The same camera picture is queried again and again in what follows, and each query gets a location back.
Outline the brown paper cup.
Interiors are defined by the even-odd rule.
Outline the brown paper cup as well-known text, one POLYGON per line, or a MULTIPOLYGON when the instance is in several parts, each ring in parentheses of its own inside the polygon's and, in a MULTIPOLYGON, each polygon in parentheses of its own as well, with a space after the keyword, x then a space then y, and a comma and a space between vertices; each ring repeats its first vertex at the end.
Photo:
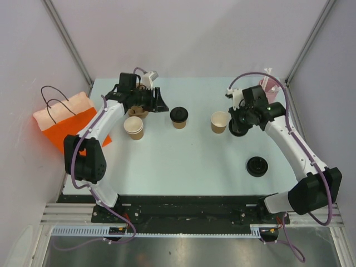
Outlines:
POLYGON ((214 133, 223 133, 229 122, 229 114, 227 112, 218 111, 211 115, 211 129, 214 133))
POLYGON ((186 126, 187 120, 172 120, 172 124, 176 129, 183 129, 186 126))

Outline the black cup lid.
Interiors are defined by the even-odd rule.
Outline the black cup lid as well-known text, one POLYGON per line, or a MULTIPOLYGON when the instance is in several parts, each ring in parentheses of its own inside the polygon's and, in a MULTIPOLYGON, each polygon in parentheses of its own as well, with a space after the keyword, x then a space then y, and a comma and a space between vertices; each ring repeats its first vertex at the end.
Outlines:
POLYGON ((182 123, 187 120, 189 113, 186 108, 178 106, 170 111, 170 119, 172 122, 182 123))
POLYGON ((231 133, 232 135, 234 135, 234 136, 237 136, 237 137, 242 137, 242 136, 246 135, 246 134, 248 133, 248 130, 249 130, 249 129, 244 129, 244 128, 243 128, 243 129, 239 129, 239 128, 234 124, 234 122, 233 122, 232 119, 229 121, 228 127, 229 127, 230 133, 231 133))

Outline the stack of brown paper cups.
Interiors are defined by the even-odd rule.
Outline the stack of brown paper cups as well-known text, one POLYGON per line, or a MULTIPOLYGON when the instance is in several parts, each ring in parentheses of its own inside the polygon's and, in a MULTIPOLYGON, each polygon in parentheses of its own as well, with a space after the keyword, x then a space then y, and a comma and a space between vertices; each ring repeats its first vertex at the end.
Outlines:
POLYGON ((123 127, 133 140, 140 140, 144 136, 144 124, 142 119, 136 116, 127 118, 123 127))

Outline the stack of black lids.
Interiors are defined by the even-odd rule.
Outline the stack of black lids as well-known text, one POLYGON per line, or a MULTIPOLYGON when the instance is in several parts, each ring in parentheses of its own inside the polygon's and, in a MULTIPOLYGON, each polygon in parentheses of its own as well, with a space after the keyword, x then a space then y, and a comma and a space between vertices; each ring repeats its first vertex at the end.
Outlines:
POLYGON ((247 161, 246 170, 253 177, 262 177, 268 170, 268 163, 264 158, 254 156, 247 161))

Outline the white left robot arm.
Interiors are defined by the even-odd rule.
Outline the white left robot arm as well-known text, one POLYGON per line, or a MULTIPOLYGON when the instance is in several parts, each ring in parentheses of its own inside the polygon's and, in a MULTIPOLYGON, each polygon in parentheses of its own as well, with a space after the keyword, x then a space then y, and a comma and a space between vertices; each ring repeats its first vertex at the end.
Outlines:
POLYGON ((65 171, 75 189, 87 188, 98 205, 105 207, 103 215, 110 222, 122 218, 123 209, 116 205, 118 193, 105 178, 107 163, 102 145, 119 119, 134 106, 148 112, 167 112, 160 88, 154 86, 156 71, 139 76, 121 73, 118 83, 105 96, 103 105, 93 119, 77 134, 64 139, 65 171))

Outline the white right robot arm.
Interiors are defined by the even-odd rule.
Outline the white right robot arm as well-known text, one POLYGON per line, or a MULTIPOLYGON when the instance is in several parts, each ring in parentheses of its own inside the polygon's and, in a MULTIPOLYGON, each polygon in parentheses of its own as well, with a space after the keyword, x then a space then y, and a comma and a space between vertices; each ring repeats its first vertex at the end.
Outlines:
POLYGON ((287 192, 267 196, 257 208, 257 218, 270 223, 279 212, 295 211, 299 215, 335 203, 342 174, 329 168, 289 124, 286 108, 279 102, 269 103, 261 86, 244 90, 228 89, 232 99, 229 108, 229 129, 235 136, 243 136, 258 126, 278 145, 289 162, 297 184, 287 192))

